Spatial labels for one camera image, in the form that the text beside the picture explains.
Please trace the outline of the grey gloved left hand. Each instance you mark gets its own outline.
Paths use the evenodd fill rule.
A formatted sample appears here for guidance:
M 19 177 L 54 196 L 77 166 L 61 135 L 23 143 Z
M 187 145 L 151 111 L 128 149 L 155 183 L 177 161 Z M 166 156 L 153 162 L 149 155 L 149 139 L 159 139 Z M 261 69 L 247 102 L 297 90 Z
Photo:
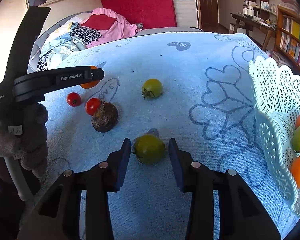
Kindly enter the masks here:
M 5 157 L 20 160 L 21 166 L 40 178 L 47 168 L 47 109 L 36 103 L 24 109 L 25 132 L 16 137 L 0 126 L 0 182 L 12 183 L 5 164 Z

